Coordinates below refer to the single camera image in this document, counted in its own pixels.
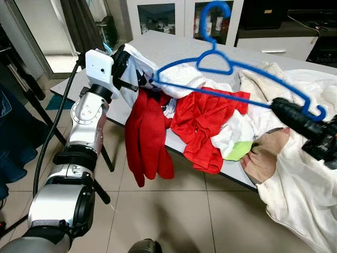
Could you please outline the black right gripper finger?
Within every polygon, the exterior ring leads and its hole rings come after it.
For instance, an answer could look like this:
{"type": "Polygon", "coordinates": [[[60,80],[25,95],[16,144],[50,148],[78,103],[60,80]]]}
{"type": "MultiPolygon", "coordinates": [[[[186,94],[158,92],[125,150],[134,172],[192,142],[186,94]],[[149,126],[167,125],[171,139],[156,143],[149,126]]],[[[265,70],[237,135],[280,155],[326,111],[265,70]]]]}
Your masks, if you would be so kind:
{"type": "Polygon", "coordinates": [[[291,103],[285,98],[274,98],[270,109],[284,125],[303,137],[314,139],[322,135],[322,125],[305,115],[298,104],[291,103]]]}

